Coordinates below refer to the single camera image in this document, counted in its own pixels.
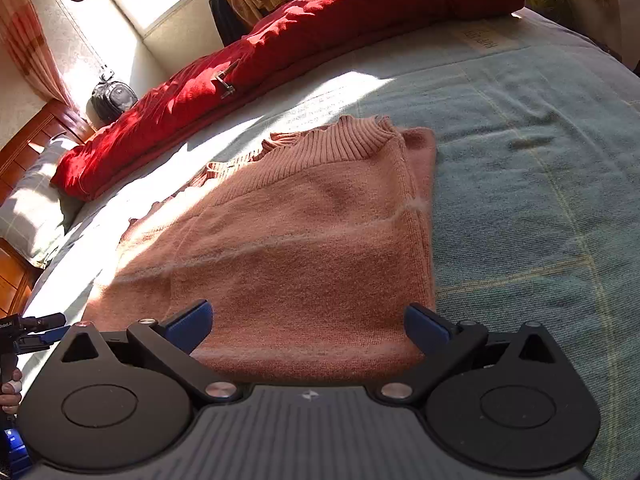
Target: mattress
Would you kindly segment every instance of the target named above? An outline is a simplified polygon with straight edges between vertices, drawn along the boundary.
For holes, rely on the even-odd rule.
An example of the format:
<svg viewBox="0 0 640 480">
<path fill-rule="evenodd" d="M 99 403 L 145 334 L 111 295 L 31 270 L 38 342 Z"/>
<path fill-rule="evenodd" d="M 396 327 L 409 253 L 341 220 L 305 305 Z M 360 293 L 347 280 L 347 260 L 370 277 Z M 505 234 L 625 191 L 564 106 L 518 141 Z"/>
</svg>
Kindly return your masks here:
<svg viewBox="0 0 640 480">
<path fill-rule="evenodd" d="M 544 323 L 601 407 L 589 469 L 631 475 L 640 463 L 640 79 L 526 9 L 351 52 L 203 129 L 84 206 L 26 314 L 78 320 L 130 218 L 209 160 L 342 114 L 435 131 L 438 311 L 492 330 Z M 25 386 L 47 355 L 20 359 Z"/>
</svg>

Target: metal clamp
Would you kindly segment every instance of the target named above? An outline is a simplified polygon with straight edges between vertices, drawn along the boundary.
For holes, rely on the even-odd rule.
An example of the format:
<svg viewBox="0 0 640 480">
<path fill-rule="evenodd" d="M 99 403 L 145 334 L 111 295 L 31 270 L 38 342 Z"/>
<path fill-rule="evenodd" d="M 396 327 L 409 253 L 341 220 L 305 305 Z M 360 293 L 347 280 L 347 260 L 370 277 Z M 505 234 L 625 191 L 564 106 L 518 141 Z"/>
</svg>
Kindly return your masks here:
<svg viewBox="0 0 640 480">
<path fill-rule="evenodd" d="M 222 78 L 226 76 L 229 72 L 231 72 L 238 65 L 238 63 L 239 63 L 239 60 L 236 59 L 232 64 L 230 64 L 224 70 L 215 73 L 211 78 L 212 83 L 213 83 L 213 80 L 215 79 L 225 88 L 225 93 L 222 94 L 221 99 L 228 97 L 229 95 L 231 95 L 233 92 L 236 91 L 233 85 L 229 85 L 228 83 L 225 83 L 225 81 Z"/>
</svg>

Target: black circular disc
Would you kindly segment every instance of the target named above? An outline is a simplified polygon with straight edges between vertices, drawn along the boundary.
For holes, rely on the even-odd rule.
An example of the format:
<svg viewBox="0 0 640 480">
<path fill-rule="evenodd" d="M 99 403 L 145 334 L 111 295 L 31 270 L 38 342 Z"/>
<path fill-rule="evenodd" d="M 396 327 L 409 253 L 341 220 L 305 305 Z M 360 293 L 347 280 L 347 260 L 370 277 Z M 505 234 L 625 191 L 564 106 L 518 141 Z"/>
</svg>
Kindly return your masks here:
<svg viewBox="0 0 640 480">
<path fill-rule="evenodd" d="M 586 456 L 600 426 L 578 380 L 544 363 L 472 370 L 440 384 L 425 407 L 446 448 L 483 469 L 551 471 Z"/>
<path fill-rule="evenodd" d="M 18 417 L 30 453 L 67 470 L 109 471 L 157 456 L 181 436 L 191 403 L 176 381 L 92 361 L 36 378 Z"/>
</svg>

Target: wooden headboard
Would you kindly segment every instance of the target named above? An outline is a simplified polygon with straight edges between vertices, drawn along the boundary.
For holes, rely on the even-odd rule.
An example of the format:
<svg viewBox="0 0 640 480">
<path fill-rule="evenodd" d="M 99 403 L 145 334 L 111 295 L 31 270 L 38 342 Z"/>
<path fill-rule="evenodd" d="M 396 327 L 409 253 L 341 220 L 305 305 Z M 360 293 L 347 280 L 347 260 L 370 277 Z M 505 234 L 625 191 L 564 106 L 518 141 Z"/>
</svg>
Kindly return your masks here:
<svg viewBox="0 0 640 480">
<path fill-rule="evenodd" d="M 0 150 L 0 204 L 38 158 L 51 137 L 67 134 L 84 144 L 92 127 L 71 108 L 51 100 Z M 42 273 L 0 238 L 0 318 L 21 313 Z"/>
</svg>

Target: blanket label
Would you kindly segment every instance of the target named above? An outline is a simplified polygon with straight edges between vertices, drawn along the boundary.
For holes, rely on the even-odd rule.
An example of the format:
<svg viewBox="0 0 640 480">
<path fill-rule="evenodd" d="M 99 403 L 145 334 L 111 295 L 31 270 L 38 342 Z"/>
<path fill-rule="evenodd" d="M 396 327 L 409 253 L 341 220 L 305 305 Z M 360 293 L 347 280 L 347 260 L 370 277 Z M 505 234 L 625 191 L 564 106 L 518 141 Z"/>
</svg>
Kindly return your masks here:
<svg viewBox="0 0 640 480">
<path fill-rule="evenodd" d="M 503 36 L 485 21 L 456 24 L 455 27 L 452 27 L 451 32 L 459 40 L 480 52 L 510 50 L 518 46 L 517 41 Z"/>
</svg>

